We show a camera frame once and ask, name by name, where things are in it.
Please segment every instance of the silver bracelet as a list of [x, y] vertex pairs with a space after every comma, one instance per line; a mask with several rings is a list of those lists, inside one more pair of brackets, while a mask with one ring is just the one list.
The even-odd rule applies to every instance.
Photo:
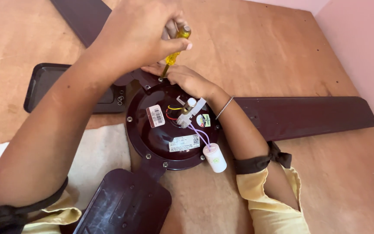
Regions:
[[223, 109], [221, 109], [220, 113], [217, 115], [217, 117], [215, 118], [215, 120], [217, 120], [219, 118], [219, 116], [221, 115], [221, 113], [224, 111], [224, 109], [226, 109], [227, 105], [229, 105], [229, 103], [233, 100], [235, 96], [233, 95], [229, 101], [226, 103], [226, 105], [224, 105]]

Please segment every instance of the round sticker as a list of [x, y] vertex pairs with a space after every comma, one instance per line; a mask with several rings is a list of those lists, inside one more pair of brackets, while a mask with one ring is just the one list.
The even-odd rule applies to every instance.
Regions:
[[210, 127], [210, 117], [208, 114], [197, 115], [196, 121], [200, 127]]

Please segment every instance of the wooden floor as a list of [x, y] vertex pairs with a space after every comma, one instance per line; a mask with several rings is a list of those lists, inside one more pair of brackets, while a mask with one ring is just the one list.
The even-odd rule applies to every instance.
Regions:
[[[116, 0], [106, 3], [112, 8]], [[238, 97], [357, 96], [311, 13], [242, 0], [181, 0], [193, 49], [177, 58]], [[49, 0], [0, 0], [0, 143], [28, 114], [23, 102], [33, 67], [72, 64], [84, 51]], [[93, 116], [87, 128], [121, 123]], [[224, 154], [231, 157], [221, 137]], [[278, 142], [293, 154], [312, 233], [374, 233], [374, 128]], [[134, 168], [139, 156], [131, 149]], [[231, 163], [167, 172], [172, 207], [162, 233], [252, 233]]]

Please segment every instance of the white cloth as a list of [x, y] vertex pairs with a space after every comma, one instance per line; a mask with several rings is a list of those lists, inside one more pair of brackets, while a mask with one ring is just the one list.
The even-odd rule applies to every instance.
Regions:
[[[0, 157], [8, 143], [0, 144]], [[84, 131], [66, 188], [76, 201], [75, 207], [86, 209], [103, 177], [117, 168], [131, 171], [125, 126], [119, 124]]]

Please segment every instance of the label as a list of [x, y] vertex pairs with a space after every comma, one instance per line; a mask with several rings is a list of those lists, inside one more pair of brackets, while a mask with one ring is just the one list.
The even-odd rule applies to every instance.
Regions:
[[151, 128], [165, 124], [164, 115], [159, 105], [148, 107], [147, 115], [148, 119], [150, 120]]
[[180, 136], [175, 137], [172, 142], [168, 143], [170, 152], [177, 152], [182, 150], [190, 150], [200, 147], [199, 135]]
[[200, 127], [210, 127], [210, 117], [208, 114], [197, 115], [196, 122]]

